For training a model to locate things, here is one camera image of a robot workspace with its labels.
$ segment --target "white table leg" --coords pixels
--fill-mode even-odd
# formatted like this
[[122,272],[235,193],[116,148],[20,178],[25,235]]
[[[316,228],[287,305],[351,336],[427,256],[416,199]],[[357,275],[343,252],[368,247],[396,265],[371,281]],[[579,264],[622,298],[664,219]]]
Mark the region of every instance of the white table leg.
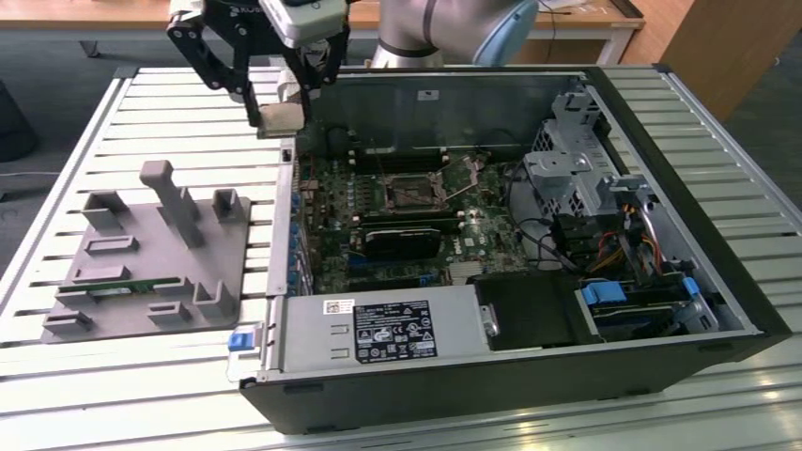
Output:
[[632,28],[615,28],[612,30],[610,39],[607,40],[604,48],[599,53],[596,64],[600,66],[618,64],[618,62],[622,60],[622,55],[627,49],[628,40],[631,39],[634,32],[635,30]]

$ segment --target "barcode sticker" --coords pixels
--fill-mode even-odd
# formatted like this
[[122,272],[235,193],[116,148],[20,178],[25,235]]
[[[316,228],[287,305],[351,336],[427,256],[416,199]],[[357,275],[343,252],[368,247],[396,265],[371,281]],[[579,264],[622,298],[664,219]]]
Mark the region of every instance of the barcode sticker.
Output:
[[323,315],[337,315],[340,313],[353,313],[352,299],[329,299],[323,301]]

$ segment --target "green circuit board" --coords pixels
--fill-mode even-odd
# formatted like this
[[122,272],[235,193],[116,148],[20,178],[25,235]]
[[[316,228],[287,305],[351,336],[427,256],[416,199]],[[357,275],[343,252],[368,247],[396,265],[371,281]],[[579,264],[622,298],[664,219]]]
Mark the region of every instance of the green circuit board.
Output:
[[[471,181],[463,159],[475,158],[468,152],[449,152],[449,164],[437,176],[401,174],[357,175],[345,161],[315,160],[313,169],[301,171],[301,186],[315,190],[307,194],[307,227],[312,237],[313,279],[317,294],[343,293],[373,283],[392,287],[392,281],[419,281],[420,287],[452,285],[448,267],[453,263],[476,262],[483,272],[515,272],[527,268],[524,249],[500,202],[503,178],[497,164],[483,165]],[[411,186],[399,203],[405,209],[427,209],[417,201],[416,182],[429,177],[440,184],[441,207],[460,212],[461,227],[456,233],[441,235],[440,250],[433,258],[392,262],[365,261],[360,253],[363,231],[352,226],[360,214],[391,214],[387,207],[385,185],[391,178]]]

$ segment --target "gray carpet floor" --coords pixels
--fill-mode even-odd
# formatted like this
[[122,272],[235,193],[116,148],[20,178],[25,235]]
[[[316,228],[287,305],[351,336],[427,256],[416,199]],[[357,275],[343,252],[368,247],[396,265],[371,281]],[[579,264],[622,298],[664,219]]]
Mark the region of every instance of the gray carpet floor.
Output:
[[[213,45],[221,56],[224,46]],[[351,48],[352,63],[371,55],[369,44]],[[24,159],[0,163],[0,173],[58,171],[120,66],[183,67],[168,41],[101,42],[102,56],[86,58],[74,42],[0,42],[0,80],[38,137]],[[746,98],[727,128],[796,204],[802,201],[802,35]],[[0,274],[28,231],[54,178],[1,178]]]

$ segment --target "gray plastic holder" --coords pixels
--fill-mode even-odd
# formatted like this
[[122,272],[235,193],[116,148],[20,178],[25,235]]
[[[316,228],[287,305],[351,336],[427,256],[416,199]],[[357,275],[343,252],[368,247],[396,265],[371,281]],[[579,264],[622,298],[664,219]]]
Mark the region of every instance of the gray plastic holder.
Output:
[[140,179],[160,204],[125,205],[89,194],[89,221],[68,278],[45,317],[45,343],[229,328],[239,293],[251,201],[233,189],[193,201],[166,161]]

